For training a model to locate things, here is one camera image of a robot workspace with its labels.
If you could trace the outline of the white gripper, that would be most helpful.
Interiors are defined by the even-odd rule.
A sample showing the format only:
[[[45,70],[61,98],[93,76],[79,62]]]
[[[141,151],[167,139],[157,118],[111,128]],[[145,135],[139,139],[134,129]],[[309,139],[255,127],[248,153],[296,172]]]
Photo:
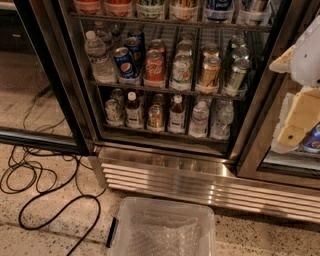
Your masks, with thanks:
[[[276,73],[290,73],[303,86],[300,92],[287,93],[280,109],[271,150],[284,154],[295,150],[320,122],[320,15],[289,47],[274,60],[269,69]]]

